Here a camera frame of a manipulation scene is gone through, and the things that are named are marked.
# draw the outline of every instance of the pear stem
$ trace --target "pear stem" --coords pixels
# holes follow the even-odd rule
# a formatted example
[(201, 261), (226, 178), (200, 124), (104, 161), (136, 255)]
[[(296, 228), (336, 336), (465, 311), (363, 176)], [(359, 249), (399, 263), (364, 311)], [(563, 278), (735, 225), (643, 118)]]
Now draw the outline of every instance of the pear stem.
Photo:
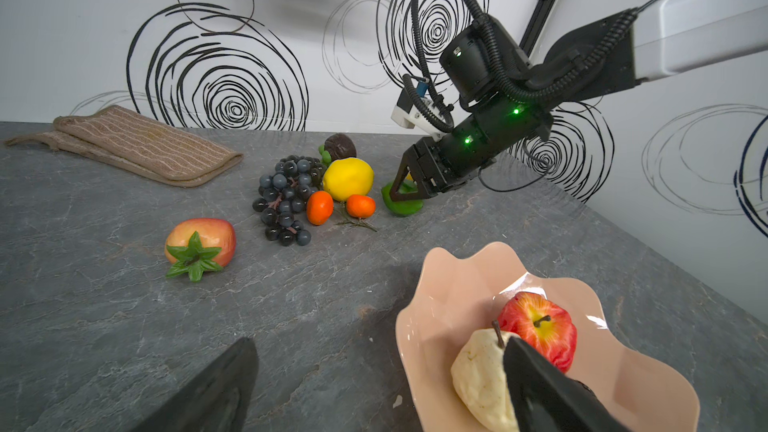
[(498, 321), (491, 322), (493, 330), (496, 331), (496, 338), (498, 339), (498, 348), (504, 350), (504, 337), (502, 337), (502, 328), (499, 327)]
[(533, 326), (534, 327), (541, 327), (542, 326), (542, 322), (550, 322), (551, 320), (552, 320), (552, 317), (550, 317), (548, 315), (545, 315), (542, 318), (540, 318), (539, 320), (533, 321)]

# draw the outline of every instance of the green leaf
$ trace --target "green leaf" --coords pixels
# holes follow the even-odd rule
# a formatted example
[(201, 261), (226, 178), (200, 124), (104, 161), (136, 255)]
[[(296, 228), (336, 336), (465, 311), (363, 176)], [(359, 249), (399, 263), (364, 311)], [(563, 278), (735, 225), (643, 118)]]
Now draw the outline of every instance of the green leaf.
[(166, 245), (165, 248), (168, 253), (176, 257), (182, 262), (186, 262), (194, 257), (194, 252), (191, 252), (187, 247), (175, 247), (173, 245)]
[(212, 260), (201, 260), (200, 262), (202, 263), (203, 269), (205, 269), (206, 272), (218, 272), (224, 268)]
[(216, 257), (219, 252), (221, 252), (221, 247), (206, 247), (203, 250), (200, 251), (200, 254), (197, 256), (200, 258), (200, 260), (205, 260), (207, 258), (214, 258)]
[(203, 250), (203, 243), (200, 242), (200, 234), (198, 234), (197, 231), (194, 231), (194, 234), (192, 234), (192, 236), (190, 237), (190, 241), (187, 247), (190, 250), (194, 251), (193, 256), (199, 254), (200, 251)]
[(176, 277), (177, 275), (181, 275), (187, 272), (187, 266), (184, 265), (182, 261), (178, 261), (175, 264), (170, 266), (170, 270), (165, 275), (166, 278), (169, 277)]
[(197, 261), (195, 264), (189, 266), (190, 280), (192, 282), (199, 282), (203, 279), (203, 264)]

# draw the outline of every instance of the bunch of grapes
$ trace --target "bunch of grapes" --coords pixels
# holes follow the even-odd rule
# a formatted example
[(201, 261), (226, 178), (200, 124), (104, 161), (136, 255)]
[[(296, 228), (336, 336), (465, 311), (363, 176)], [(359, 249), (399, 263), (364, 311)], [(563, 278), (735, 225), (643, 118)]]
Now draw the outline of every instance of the bunch of grapes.
[(259, 177), (259, 195), (254, 210), (266, 224), (267, 240), (281, 245), (307, 245), (310, 231), (294, 217), (306, 210), (306, 202), (322, 185), (326, 167), (319, 158), (288, 156), (275, 164), (275, 171)]

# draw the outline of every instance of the folded cloth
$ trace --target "folded cloth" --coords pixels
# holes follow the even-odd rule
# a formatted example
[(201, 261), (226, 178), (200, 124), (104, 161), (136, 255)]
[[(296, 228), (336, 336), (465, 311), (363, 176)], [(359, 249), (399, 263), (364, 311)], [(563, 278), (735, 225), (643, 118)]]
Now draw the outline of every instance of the folded cloth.
[(120, 106), (87, 117), (59, 117), (53, 124), (53, 131), (5, 144), (43, 142), (176, 187), (205, 184), (243, 160), (242, 153)]

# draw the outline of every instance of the green leaves on fruit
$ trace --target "green leaves on fruit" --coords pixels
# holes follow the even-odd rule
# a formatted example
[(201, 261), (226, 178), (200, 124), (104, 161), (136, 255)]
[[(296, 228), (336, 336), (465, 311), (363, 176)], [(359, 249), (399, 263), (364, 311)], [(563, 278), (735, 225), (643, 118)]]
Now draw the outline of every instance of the green leaves on fruit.
[(320, 159), (322, 160), (322, 163), (328, 167), (331, 165), (331, 162), (333, 162), (333, 158), (331, 158), (330, 152), (326, 150), (325, 145), (321, 145), (317, 148), (317, 151), (320, 152)]
[(203, 272), (218, 272), (223, 269), (212, 260), (221, 252), (221, 247), (203, 247), (197, 231), (192, 234), (186, 247), (167, 245), (166, 249), (178, 260), (170, 266), (170, 270), (165, 275), (167, 278), (189, 274), (192, 282), (199, 282), (203, 278)]

